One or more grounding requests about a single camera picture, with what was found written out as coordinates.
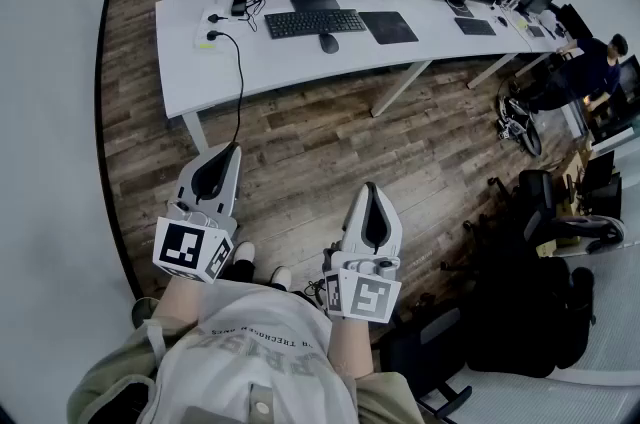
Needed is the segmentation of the small black keyboard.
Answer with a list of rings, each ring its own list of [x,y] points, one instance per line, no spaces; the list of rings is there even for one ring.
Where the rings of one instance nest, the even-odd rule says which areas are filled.
[[[457,26],[468,36],[495,36],[496,32],[486,20],[473,18],[456,17],[454,19]]]

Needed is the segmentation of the person's white shoe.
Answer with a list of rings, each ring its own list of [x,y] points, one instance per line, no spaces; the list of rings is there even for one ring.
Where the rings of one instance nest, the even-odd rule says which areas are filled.
[[[285,266],[278,267],[272,274],[270,285],[278,290],[288,292],[292,283],[292,274]]]
[[[255,246],[250,241],[240,243],[234,252],[233,266],[237,268],[254,268]]]

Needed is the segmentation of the person's white t-shirt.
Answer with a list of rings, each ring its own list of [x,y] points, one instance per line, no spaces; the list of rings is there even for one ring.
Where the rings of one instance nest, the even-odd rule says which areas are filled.
[[[144,424],[358,424],[328,359],[330,320],[297,295],[218,281],[168,349]]]

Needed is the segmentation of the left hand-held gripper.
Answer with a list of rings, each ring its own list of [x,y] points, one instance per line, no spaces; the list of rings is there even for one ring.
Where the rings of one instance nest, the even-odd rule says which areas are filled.
[[[168,274],[213,283],[233,251],[241,147],[219,144],[181,170],[176,196],[193,205],[211,206],[207,212],[185,202],[169,202],[156,224],[153,263]]]

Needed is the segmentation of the black bicycle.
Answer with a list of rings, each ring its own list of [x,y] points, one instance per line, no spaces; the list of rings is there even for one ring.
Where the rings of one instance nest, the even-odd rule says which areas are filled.
[[[514,140],[531,156],[539,157],[542,145],[532,115],[517,100],[505,95],[496,97],[496,111],[499,138]]]

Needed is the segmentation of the black office chair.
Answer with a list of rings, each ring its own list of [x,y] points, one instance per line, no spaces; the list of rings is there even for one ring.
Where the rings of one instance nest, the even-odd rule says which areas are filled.
[[[518,241],[536,249],[538,246],[572,238],[590,239],[586,252],[593,254],[606,246],[618,245],[625,239],[624,224],[607,215],[560,215],[554,197],[551,173],[524,170],[518,184],[510,192],[498,177],[487,180],[496,185],[512,218]]]
[[[595,324],[593,272],[562,258],[500,263],[483,269],[467,298],[435,304],[423,297],[408,320],[377,344],[381,368],[403,375],[419,407],[450,416],[473,394],[449,382],[463,368],[545,378],[573,366]]]

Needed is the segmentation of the person's right white shoe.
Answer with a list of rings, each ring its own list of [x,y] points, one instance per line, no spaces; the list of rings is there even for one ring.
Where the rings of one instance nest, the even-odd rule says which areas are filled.
[[[278,267],[272,274],[270,285],[278,290],[288,292],[292,283],[292,274],[285,266]]]

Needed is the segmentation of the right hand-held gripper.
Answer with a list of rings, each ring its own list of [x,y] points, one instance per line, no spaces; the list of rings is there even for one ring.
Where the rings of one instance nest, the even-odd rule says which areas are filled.
[[[372,186],[371,195],[373,246],[363,237],[370,196],[370,185],[365,183],[354,196],[345,217],[342,251],[325,251],[325,307],[330,316],[388,323],[401,288],[396,275],[400,268],[397,256],[403,228],[391,200],[377,185]]]

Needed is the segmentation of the black computer keyboard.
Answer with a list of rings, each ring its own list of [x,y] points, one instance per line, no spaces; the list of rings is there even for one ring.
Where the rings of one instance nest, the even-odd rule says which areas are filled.
[[[264,20],[272,39],[366,30],[359,13],[353,9],[273,13],[266,14]]]

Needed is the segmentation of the person's left white shoe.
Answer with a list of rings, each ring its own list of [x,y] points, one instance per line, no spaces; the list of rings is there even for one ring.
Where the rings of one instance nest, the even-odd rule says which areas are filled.
[[[233,266],[237,268],[254,268],[255,246],[250,241],[240,243],[234,252]]]

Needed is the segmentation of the white power strip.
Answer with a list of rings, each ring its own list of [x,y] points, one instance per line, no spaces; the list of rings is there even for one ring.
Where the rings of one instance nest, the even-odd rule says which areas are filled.
[[[211,14],[225,16],[224,10],[220,7],[210,7],[205,9],[202,12],[199,23],[197,25],[196,32],[194,34],[193,45],[197,51],[210,51],[214,53],[220,53],[225,47],[225,42],[227,41],[226,37],[220,36],[214,41],[208,41],[206,39],[206,34],[210,30],[223,32],[227,20],[212,24],[207,20],[207,17]]]

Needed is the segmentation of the black mouse pad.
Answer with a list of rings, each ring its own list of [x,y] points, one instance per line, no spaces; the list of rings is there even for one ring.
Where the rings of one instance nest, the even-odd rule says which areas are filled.
[[[360,12],[359,16],[380,45],[419,41],[410,26],[397,11]]]

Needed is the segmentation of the brown cardboard boxes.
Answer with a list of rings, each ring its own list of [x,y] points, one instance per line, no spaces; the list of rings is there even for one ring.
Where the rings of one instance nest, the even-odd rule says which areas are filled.
[[[578,192],[585,173],[584,163],[579,153],[562,161],[551,171],[553,209],[562,225],[571,225],[582,232],[587,218],[581,210],[581,197]],[[536,247],[539,257],[569,257],[584,255],[587,240],[575,233],[572,236],[550,240]]]

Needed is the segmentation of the person's right forearm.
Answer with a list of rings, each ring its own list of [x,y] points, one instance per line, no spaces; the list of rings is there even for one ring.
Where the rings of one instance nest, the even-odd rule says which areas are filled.
[[[369,324],[345,317],[333,319],[328,359],[342,377],[360,379],[372,374],[374,362]]]

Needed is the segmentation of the person's left forearm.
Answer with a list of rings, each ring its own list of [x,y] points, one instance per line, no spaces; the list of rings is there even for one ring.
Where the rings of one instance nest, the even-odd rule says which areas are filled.
[[[199,314],[205,289],[202,282],[171,278],[152,316],[162,327],[164,338],[204,334],[199,327]]]

